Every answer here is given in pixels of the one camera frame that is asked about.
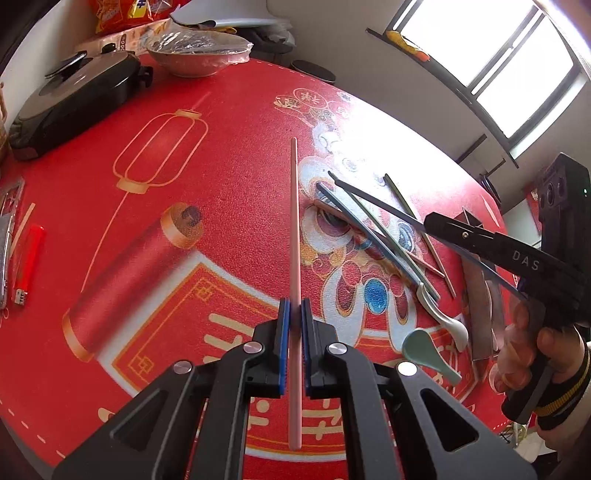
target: orange snack bag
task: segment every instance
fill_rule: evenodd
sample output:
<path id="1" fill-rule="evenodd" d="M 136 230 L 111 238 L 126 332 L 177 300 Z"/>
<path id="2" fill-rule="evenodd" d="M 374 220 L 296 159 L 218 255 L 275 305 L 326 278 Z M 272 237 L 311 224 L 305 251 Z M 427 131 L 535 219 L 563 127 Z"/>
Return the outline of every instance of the orange snack bag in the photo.
<path id="1" fill-rule="evenodd" d="M 190 0 L 89 0 L 98 18 L 96 33 L 115 33 L 163 20 Z"/>

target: window frame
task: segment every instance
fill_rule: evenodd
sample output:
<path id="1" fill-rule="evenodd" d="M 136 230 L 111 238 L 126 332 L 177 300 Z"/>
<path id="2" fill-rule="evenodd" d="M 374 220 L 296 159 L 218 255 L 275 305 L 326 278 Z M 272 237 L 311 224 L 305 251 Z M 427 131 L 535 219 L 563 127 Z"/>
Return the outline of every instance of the window frame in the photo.
<path id="1" fill-rule="evenodd" d="M 472 112 L 482 121 L 486 128 L 491 132 L 493 137 L 495 137 L 496 140 L 501 144 L 501 147 L 505 150 L 507 156 L 511 159 L 515 167 L 519 168 L 516 159 L 513 157 L 513 155 L 511 155 L 511 150 L 515 148 L 530 132 L 532 132 L 532 130 L 534 130 L 537 127 L 537 125 L 552 111 L 552 109 L 560 102 L 560 100 L 573 86 L 575 80 L 581 73 L 579 59 L 577 58 L 572 48 L 570 48 L 570 46 L 567 44 L 564 37 L 557 30 L 566 50 L 569 52 L 569 55 L 573 60 L 573 67 L 569 70 L 564 79 L 556 87 L 554 92 L 552 92 L 552 94 L 550 94 L 550 96 L 544 101 L 544 103 L 523 123 L 523 125 L 521 125 L 517 129 L 515 133 L 513 133 L 510 137 L 507 137 L 500 129 L 500 127 L 497 125 L 495 120 L 478 102 L 478 97 L 488 87 L 488 85 L 503 71 L 503 69 L 507 66 L 511 59 L 525 44 L 525 42 L 529 39 L 531 34 L 535 31 L 535 29 L 545 18 L 545 14 L 535 5 L 532 5 L 532 8 L 530 9 L 529 13 L 527 14 L 523 22 L 520 23 L 520 25 L 517 27 L 513 35 L 511 35 L 509 39 L 507 39 L 507 41 L 500 46 L 497 52 L 484 65 L 484 67 L 482 67 L 480 72 L 475 76 L 475 78 L 470 82 L 470 84 L 465 86 L 434 58 L 431 58 L 427 62 L 423 62 L 416 58 L 414 55 L 411 55 L 408 52 L 401 49 L 398 45 L 396 45 L 386 36 L 386 33 L 392 30 L 400 33 L 404 29 L 410 18 L 419 9 L 422 3 L 423 0 L 405 0 L 382 34 L 370 28 L 366 29 L 366 31 L 378 37 L 380 40 L 396 47 L 397 49 L 405 53 L 407 56 L 411 57 L 419 65 L 428 70 L 435 78 L 437 78 L 445 86 L 447 86 L 453 93 L 455 93 L 457 97 L 460 100 L 462 100 L 468 106 L 468 108 L 470 108 L 470 110 L 472 110 Z M 489 74 L 489 72 L 495 67 L 495 65 L 498 63 L 498 61 L 500 61 L 507 49 L 513 45 L 514 41 L 517 38 L 519 38 L 519 36 L 525 31 L 525 29 L 535 18 L 538 12 L 541 12 L 541 16 L 538 18 L 538 20 L 535 22 L 532 28 L 526 33 L 526 35 L 523 36 L 519 44 L 515 46 L 511 54 L 492 73 L 492 76 L 485 82 L 485 84 L 476 93 L 473 94 L 472 92 L 474 91 L 474 89 L 479 85 L 479 83 L 484 79 L 484 77 L 487 74 Z"/>

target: red tablecloth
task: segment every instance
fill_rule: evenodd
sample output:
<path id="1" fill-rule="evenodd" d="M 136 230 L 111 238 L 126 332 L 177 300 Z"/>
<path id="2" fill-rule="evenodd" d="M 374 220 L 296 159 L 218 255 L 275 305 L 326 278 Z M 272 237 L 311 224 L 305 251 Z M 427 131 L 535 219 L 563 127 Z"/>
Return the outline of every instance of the red tablecloth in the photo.
<path id="1" fill-rule="evenodd" d="M 316 182 L 330 183 L 328 170 L 400 205 L 381 180 L 389 173 L 423 216 L 465 207 L 504 232 L 492 198 L 412 130 L 302 74 L 252 60 L 205 79 L 155 75 L 152 88 L 75 140 L 3 167 L 1 185 L 26 181 L 19 221 L 35 203 L 29 223 L 47 231 L 27 304 L 11 303 L 0 327 L 0 414 L 26 444 L 57 464 L 173 361 L 217 359 L 275 317 L 289 293 L 292 136 L 300 145 L 302 294 L 313 313 L 382 363 L 400 357 L 413 328 L 429 328 L 463 379 L 453 388 L 429 373 L 500 430 L 502 397 L 486 374 L 477 378 L 469 352 L 457 353 L 364 238 L 311 205 Z M 375 212 L 435 264 L 419 235 Z M 441 310 L 455 317 L 466 303 L 461 262 L 437 249 L 458 297 L 427 275 Z M 301 452 L 287 448 L 286 414 L 285 399 L 253 400 L 245 478 L 346 478 L 338 402 L 304 400 Z"/>

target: bowl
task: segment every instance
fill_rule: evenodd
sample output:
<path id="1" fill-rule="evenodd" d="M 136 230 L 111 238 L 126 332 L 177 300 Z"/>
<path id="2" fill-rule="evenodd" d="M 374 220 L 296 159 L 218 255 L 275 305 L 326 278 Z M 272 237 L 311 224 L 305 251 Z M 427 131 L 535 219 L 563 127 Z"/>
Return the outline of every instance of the bowl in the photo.
<path id="1" fill-rule="evenodd" d="M 252 43 L 237 35 L 186 28 L 164 32 L 149 43 L 148 52 L 171 74 L 200 78 L 247 62 L 251 48 Z"/>

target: ceramic spoon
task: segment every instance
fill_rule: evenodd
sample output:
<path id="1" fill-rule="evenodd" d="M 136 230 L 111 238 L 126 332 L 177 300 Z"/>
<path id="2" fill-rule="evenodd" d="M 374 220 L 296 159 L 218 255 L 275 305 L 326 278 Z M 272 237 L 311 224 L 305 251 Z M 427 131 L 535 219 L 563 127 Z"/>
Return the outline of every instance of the ceramic spoon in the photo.
<path id="1" fill-rule="evenodd" d="M 456 342 L 458 352 L 463 352 L 468 346 L 468 330 L 462 322 L 445 315 L 429 295 L 424 284 L 419 284 L 417 288 L 418 301 L 423 305 L 431 316 L 436 319 L 439 324 L 445 328 Z"/>
<path id="2" fill-rule="evenodd" d="M 413 363 L 441 373 L 454 386 L 462 380 L 462 376 L 439 354 L 431 335 L 425 329 L 417 328 L 407 335 L 402 343 L 402 354 Z"/>

